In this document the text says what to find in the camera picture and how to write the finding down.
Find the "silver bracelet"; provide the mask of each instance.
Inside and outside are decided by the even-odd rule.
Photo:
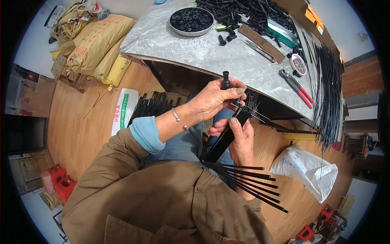
[[[179,121],[180,121],[180,118],[177,116],[177,114],[176,114],[176,112],[175,112],[175,108],[172,108],[171,111],[172,111],[173,116],[175,117],[176,121],[179,122]],[[187,128],[186,125],[183,126],[183,128],[184,128],[185,130],[189,130],[189,129]]]

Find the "yellow marker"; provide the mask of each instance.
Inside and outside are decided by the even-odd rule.
[[[222,28],[226,28],[226,25],[217,26],[215,29],[218,30],[218,29],[222,29]]]

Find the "jeans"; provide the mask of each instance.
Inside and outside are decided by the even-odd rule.
[[[194,98],[199,92],[192,93],[188,96],[186,103]],[[222,109],[214,116],[213,126],[221,119],[230,119],[234,111],[230,109]],[[152,164],[154,162],[161,161],[187,161],[187,162],[200,162],[199,158],[203,150],[210,149],[217,141],[218,137],[210,136],[207,141],[206,148],[203,149],[202,132],[204,122],[194,125],[179,135],[174,136],[165,143],[165,148],[157,154],[150,154],[142,159],[141,165]],[[233,160],[230,157],[229,148],[227,148],[222,156],[217,161],[218,163],[233,165]],[[222,175],[217,174],[215,171],[209,169],[209,171],[221,178],[230,188],[232,184],[227,181]]]

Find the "scissors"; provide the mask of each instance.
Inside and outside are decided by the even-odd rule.
[[[257,46],[255,43],[246,40],[245,44],[248,45],[253,50],[255,50],[256,52],[258,52],[259,54],[263,55],[266,59],[268,59],[272,63],[275,63],[275,58],[271,54],[267,53],[264,49],[262,49],[261,47]]]

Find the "small round dish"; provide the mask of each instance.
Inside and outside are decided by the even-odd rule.
[[[307,68],[305,62],[298,54],[292,54],[290,58],[291,67],[296,70],[300,75],[305,75],[307,73]]]
[[[213,15],[202,8],[187,7],[174,12],[169,18],[172,30],[182,36],[201,36],[213,26]]]

